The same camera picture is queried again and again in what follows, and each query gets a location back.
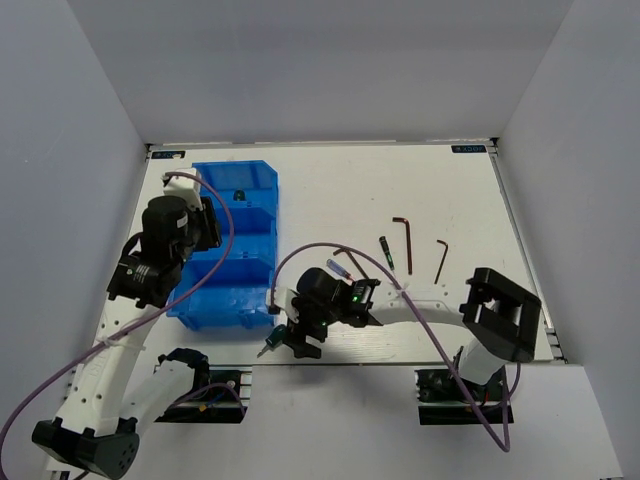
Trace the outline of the dark green stubby screwdriver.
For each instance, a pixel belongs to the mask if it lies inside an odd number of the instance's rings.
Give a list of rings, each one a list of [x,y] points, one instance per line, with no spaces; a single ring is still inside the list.
[[[276,326],[265,339],[265,346],[258,352],[257,358],[260,358],[267,352],[275,350],[281,345],[287,335],[287,326],[280,324]]]

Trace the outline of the blue red handled screwdriver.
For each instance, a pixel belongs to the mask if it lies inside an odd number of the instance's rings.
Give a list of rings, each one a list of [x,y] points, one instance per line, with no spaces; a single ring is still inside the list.
[[[344,278],[349,281],[354,280],[353,275],[346,268],[338,264],[335,260],[327,259],[326,266],[329,270],[331,270],[333,273],[337,274],[341,278]]]

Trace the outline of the black green precision screwdriver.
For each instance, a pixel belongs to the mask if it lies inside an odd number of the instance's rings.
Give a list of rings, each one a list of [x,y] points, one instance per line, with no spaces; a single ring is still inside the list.
[[[388,241],[386,239],[385,236],[380,236],[379,237],[379,244],[381,246],[383,255],[385,257],[385,260],[387,262],[387,265],[389,267],[389,269],[394,272],[395,271],[395,264],[394,264],[394,260],[391,254],[391,250],[388,244]]]

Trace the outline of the brown hex key large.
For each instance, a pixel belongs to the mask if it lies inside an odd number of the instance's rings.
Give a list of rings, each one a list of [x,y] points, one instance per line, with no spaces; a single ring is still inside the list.
[[[407,258],[407,274],[413,275],[413,252],[412,252],[412,238],[411,238],[411,225],[407,218],[393,217],[394,223],[402,224],[405,229],[405,242],[406,242],[406,258]]]

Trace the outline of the brown hex key small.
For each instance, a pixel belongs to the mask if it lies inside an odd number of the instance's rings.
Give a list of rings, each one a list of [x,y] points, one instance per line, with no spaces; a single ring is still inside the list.
[[[436,243],[443,247],[443,252],[442,252],[439,264],[438,264],[438,268],[437,268],[437,271],[436,271],[436,274],[435,274],[435,278],[434,278],[434,284],[435,285],[437,285],[439,283],[439,280],[440,280],[440,277],[441,277],[441,274],[442,274],[442,270],[443,270],[443,267],[444,267],[448,252],[449,252],[449,244],[445,240],[437,239]]]

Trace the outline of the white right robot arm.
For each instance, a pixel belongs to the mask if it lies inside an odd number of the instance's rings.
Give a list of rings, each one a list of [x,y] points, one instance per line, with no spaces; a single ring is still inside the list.
[[[380,285],[373,278],[348,283],[313,267],[303,273],[294,289],[274,288],[268,294],[271,306],[286,315],[280,342],[296,358],[319,359],[321,349],[308,340],[324,342],[334,324],[360,329],[410,322],[461,327],[472,338],[452,360],[451,384],[466,399],[484,391],[506,364],[534,360],[541,301],[493,269],[474,271],[467,281],[467,300],[455,311],[439,300],[407,300],[404,289],[377,306],[373,296]]]

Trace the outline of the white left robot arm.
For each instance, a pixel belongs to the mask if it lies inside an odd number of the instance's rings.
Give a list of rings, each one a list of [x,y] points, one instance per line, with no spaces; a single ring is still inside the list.
[[[120,479],[148,427],[177,400],[199,399],[211,387],[207,357],[176,348],[134,391],[127,385],[145,341],[194,252],[221,244],[212,201],[169,194],[149,201],[142,230],[123,248],[88,358],[54,418],[36,424],[32,441],[53,459]]]

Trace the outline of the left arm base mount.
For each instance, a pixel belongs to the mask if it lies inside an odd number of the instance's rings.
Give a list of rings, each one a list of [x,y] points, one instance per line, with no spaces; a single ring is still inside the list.
[[[156,419],[171,424],[241,424],[248,412],[252,387],[250,367],[211,367],[187,399],[179,399]]]

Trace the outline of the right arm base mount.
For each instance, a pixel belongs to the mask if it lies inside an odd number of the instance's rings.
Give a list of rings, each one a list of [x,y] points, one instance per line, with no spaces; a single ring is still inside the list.
[[[482,386],[464,381],[472,400],[488,423],[502,423],[503,388],[507,387],[505,372],[498,371]],[[415,371],[418,418],[421,426],[479,425],[480,421],[447,369],[418,369]]]

